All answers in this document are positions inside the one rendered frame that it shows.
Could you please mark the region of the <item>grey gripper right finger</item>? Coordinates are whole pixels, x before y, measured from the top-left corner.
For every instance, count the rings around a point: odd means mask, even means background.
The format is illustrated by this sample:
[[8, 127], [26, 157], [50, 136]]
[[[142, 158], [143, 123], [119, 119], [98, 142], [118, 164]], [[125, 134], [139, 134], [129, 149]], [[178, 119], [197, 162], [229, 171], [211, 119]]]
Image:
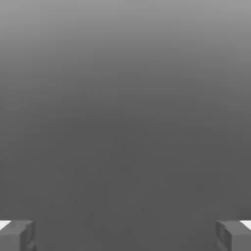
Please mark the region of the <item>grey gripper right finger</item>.
[[219, 251], [251, 251], [251, 220], [216, 221]]

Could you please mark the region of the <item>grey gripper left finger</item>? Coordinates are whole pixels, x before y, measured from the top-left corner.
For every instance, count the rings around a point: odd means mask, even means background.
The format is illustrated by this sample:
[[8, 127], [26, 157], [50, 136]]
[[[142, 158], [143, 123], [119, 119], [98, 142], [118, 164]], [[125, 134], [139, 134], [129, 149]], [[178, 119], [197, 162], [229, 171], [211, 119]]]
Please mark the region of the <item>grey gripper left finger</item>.
[[0, 220], [0, 251], [37, 251], [36, 222]]

